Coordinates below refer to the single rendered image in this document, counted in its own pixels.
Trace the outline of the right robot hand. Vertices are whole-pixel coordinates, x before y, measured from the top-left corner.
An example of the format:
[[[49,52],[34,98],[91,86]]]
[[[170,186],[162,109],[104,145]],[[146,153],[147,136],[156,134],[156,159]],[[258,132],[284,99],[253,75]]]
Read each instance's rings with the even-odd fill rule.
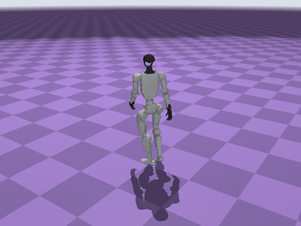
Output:
[[[169,121],[169,120],[172,119],[171,105],[169,104],[169,105],[168,105],[168,108],[166,107],[166,109],[167,109],[167,114],[166,114],[166,116],[168,115],[168,118],[167,118],[166,120]]]

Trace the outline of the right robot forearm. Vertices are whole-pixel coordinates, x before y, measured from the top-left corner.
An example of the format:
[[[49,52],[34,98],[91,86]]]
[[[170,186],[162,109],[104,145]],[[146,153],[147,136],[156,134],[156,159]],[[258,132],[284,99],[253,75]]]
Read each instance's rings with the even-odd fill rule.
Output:
[[[163,94],[163,97],[164,97],[164,101],[165,101],[166,107],[168,108],[168,105],[170,104],[170,99],[169,99],[169,93],[168,93],[168,91],[167,91],[167,93]]]

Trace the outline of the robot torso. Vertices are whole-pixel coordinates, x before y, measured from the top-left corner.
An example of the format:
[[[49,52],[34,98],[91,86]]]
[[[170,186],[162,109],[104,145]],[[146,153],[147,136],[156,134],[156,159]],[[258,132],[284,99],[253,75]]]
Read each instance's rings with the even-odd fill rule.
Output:
[[[146,70],[145,70],[146,71]],[[146,100],[144,108],[147,109],[148,115],[154,114],[158,111],[158,105],[152,98],[155,98],[159,89],[159,73],[155,70],[153,74],[146,74],[145,71],[141,73],[140,91]],[[154,70],[153,70],[154,71]]]

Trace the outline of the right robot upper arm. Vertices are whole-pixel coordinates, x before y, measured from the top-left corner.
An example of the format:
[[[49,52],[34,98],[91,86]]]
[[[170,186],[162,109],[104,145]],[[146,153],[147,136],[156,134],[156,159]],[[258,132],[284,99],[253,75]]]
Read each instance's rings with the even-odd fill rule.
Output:
[[[167,83],[166,83],[166,75],[163,72],[158,72],[159,73],[159,78],[161,82],[161,92],[162,94],[167,93]]]

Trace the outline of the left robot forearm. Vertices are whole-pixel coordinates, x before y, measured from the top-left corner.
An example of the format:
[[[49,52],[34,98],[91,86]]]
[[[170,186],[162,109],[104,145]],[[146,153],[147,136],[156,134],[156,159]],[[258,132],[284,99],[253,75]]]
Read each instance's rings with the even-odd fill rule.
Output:
[[[137,94],[134,95],[134,90],[132,89],[132,92],[131,92],[131,97],[130,97],[130,100],[129,102],[132,104],[133,102],[135,102],[136,100],[136,97],[137,97]]]

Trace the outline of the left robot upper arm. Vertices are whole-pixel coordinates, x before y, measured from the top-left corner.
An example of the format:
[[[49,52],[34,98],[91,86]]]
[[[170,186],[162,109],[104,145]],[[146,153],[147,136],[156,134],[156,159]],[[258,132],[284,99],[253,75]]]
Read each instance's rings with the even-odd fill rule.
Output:
[[[139,80],[141,79],[141,73],[135,73],[133,74],[133,90],[134,90],[134,95],[139,93]]]

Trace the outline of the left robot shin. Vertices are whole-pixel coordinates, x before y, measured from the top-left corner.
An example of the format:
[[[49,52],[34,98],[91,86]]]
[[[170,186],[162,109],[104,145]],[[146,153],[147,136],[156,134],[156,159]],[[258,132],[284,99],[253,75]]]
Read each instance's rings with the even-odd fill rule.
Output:
[[[152,160],[152,154],[151,154],[152,142],[151,141],[149,142],[149,139],[147,137],[143,137],[142,144],[143,144],[144,151],[146,152],[148,161],[151,161]]]

